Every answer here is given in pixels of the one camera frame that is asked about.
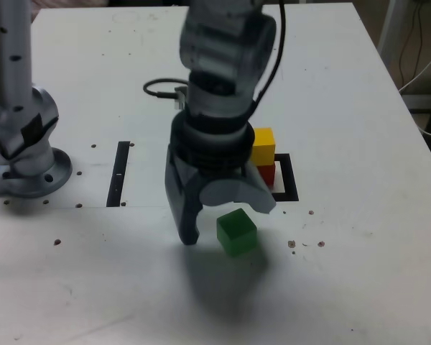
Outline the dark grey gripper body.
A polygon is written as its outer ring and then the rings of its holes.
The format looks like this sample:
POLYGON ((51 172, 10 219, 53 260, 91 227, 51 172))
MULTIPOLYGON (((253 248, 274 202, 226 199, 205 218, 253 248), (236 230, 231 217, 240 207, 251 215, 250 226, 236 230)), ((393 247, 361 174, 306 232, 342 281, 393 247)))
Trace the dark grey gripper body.
POLYGON ((173 162, 177 174, 182 182, 189 182, 195 176, 202 176, 209 179, 229 179, 246 181, 246 174, 243 168, 225 169, 220 165, 211 165, 206 162, 191 162, 179 156, 174 156, 173 162))

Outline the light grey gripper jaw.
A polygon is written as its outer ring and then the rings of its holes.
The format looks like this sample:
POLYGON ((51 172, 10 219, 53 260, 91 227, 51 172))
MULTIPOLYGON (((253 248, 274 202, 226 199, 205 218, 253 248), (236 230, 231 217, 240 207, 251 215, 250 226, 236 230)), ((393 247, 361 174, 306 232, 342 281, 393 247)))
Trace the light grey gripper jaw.
POLYGON ((216 177, 200 192, 204 206, 220 206, 226 203, 246 203, 258 213, 270 213, 276 206, 257 167, 250 161, 227 176, 216 177))

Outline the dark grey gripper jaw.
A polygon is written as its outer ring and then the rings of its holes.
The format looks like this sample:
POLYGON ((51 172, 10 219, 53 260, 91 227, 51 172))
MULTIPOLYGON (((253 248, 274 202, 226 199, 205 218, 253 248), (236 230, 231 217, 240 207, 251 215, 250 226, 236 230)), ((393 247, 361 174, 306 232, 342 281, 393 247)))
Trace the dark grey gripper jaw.
POLYGON ((187 246, 196 244, 199 237, 196 219, 203 208, 199 197, 201 179, 198 170, 181 160, 171 144, 167 148, 164 184, 181 242, 187 246))

